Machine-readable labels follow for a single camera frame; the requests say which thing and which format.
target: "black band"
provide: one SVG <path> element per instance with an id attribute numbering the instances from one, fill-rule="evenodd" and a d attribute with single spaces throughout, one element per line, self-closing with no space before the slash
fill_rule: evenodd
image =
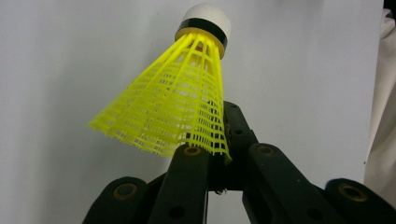
<path id="1" fill-rule="evenodd" d="M 178 30 L 188 27 L 194 27 L 208 31 L 220 41 L 224 47 L 224 50 L 226 49 L 228 42 L 227 36 L 215 23 L 200 18 L 190 18 L 188 20 L 184 20 L 178 27 Z"/>

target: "yellow shuttlecock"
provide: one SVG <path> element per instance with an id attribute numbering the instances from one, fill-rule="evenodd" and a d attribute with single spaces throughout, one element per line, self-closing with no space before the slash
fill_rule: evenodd
<path id="1" fill-rule="evenodd" d="M 231 25 L 210 4 L 189 9 L 176 42 L 89 126 L 121 142 L 173 156 L 181 144 L 225 154 L 220 59 Z"/>

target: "mesh pattern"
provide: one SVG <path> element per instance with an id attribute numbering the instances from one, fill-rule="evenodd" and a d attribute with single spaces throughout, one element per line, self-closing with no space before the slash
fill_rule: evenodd
<path id="1" fill-rule="evenodd" d="M 183 35 L 89 125 L 163 156 L 181 144 L 225 153 L 219 49 L 201 34 Z"/>

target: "gray background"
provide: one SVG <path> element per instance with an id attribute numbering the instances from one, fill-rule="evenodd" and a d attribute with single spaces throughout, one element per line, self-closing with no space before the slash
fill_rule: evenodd
<path id="1" fill-rule="evenodd" d="M 80 223 L 112 180 L 166 170 L 169 159 L 86 123 L 173 43 L 197 3 L 1 1 L 1 223 Z M 361 182 L 382 2 L 213 3 L 233 25 L 225 100 L 314 184 Z M 248 223 L 241 194 L 210 194 L 208 223 Z"/>

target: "plastic mesh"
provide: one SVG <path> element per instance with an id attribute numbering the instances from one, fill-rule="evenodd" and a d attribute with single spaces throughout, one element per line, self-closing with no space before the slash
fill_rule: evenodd
<path id="1" fill-rule="evenodd" d="M 89 125 L 163 156 L 188 143 L 230 161 L 218 47 L 202 34 L 182 36 Z"/>

